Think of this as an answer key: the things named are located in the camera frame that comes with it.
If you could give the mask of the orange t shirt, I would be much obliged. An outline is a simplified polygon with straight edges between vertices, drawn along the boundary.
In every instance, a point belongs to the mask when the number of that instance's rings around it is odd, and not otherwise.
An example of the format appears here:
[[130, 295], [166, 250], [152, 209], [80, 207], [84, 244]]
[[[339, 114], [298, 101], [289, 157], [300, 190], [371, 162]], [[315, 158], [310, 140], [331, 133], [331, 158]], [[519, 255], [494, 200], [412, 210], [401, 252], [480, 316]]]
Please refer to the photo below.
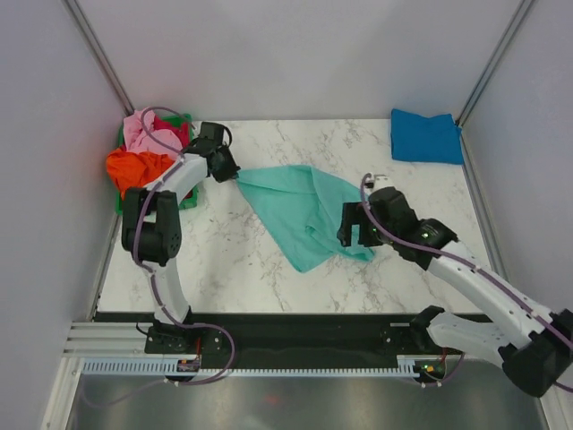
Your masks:
[[122, 149], [111, 151], [106, 158], [106, 170], [112, 183], [124, 199], [131, 187], [144, 187], [165, 173], [174, 161], [166, 154], [144, 151], [129, 152]]

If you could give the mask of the folded blue t shirt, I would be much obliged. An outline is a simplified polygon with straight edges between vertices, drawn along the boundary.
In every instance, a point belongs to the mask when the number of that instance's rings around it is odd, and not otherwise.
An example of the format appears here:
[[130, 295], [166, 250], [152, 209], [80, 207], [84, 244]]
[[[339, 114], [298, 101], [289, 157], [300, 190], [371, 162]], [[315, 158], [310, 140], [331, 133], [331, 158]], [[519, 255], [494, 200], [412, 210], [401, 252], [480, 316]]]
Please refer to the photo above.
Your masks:
[[394, 108], [390, 114], [390, 150], [396, 161], [463, 166], [461, 128], [451, 114], [420, 116]]

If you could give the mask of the teal t shirt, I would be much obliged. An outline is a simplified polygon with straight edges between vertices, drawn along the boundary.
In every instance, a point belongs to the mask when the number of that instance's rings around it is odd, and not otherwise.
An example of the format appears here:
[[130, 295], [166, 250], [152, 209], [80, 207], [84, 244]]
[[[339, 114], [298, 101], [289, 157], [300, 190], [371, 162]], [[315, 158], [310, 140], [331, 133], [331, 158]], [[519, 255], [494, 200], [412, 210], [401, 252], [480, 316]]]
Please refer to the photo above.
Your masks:
[[338, 254], [369, 262], [374, 251], [344, 247], [337, 238], [343, 204], [360, 198], [356, 186], [307, 165], [242, 170], [238, 189], [278, 248], [300, 273]]

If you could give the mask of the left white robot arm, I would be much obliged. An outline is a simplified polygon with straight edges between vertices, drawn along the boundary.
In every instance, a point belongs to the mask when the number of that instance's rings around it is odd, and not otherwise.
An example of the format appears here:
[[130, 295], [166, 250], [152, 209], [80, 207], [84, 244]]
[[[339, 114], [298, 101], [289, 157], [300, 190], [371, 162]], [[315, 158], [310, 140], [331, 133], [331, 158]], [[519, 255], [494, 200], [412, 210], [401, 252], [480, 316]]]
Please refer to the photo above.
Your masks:
[[206, 326], [192, 321], [184, 297], [176, 256], [183, 232], [179, 205], [204, 179], [223, 183], [237, 178], [227, 126], [203, 122], [198, 136], [175, 156], [174, 164], [143, 187], [124, 195], [121, 241], [144, 272], [154, 301], [154, 319], [147, 334], [148, 354], [194, 353]]

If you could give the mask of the crimson t shirt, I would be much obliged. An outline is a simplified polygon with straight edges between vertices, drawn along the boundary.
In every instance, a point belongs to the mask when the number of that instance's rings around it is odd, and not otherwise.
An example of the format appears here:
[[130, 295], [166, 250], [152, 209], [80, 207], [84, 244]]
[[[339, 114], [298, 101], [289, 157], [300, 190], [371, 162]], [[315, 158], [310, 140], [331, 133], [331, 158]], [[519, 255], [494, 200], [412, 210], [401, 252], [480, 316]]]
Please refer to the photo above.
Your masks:
[[190, 126], [179, 116], [155, 116], [152, 135], [170, 148], [181, 150], [190, 143]]

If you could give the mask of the pink t shirt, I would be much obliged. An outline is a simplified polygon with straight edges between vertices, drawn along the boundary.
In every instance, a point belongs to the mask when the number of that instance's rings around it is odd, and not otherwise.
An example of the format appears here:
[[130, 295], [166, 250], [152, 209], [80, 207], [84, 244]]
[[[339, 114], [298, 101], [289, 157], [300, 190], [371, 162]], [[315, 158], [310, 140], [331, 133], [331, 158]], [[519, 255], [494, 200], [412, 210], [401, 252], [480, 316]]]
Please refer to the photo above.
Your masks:
[[155, 116], [156, 114], [150, 111], [142, 120], [142, 111], [135, 110], [132, 115], [126, 117], [123, 128], [124, 147], [129, 152], [148, 151], [166, 154], [171, 159], [175, 159], [181, 150], [170, 148], [152, 135]]

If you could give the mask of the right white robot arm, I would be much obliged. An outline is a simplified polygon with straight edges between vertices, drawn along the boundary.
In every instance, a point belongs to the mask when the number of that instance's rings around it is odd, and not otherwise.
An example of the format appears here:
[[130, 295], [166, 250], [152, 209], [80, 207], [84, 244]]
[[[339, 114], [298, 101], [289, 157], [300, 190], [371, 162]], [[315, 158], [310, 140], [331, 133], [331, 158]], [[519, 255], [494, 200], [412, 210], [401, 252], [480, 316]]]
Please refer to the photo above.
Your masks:
[[423, 353], [455, 349], [497, 367], [522, 392], [541, 398], [572, 365], [572, 313], [555, 312], [484, 268], [458, 235], [437, 219], [420, 219], [391, 185], [343, 205], [337, 233], [344, 247], [391, 246], [398, 255], [450, 284], [488, 317], [474, 322], [430, 305], [410, 323]]

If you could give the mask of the aluminium frame rail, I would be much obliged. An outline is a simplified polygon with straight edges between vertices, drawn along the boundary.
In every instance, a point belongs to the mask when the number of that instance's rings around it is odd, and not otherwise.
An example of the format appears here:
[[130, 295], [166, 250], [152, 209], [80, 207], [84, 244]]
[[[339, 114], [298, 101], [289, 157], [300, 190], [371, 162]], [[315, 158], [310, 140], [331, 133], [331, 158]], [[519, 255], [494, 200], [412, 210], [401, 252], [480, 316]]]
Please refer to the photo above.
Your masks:
[[[478, 323], [488, 322], [483, 314], [455, 314]], [[66, 349], [95, 354], [148, 354], [147, 334], [153, 320], [150, 314], [102, 314], [94, 322], [73, 324]]]

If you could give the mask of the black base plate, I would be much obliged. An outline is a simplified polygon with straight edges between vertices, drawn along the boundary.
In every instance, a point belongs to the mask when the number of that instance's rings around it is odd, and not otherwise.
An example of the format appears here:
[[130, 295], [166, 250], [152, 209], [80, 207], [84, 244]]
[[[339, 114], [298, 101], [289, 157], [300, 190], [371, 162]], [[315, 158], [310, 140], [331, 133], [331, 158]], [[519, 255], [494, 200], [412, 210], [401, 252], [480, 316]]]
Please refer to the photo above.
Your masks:
[[207, 327], [194, 353], [211, 366], [393, 366], [400, 356], [440, 357], [421, 349], [411, 314], [194, 314]]

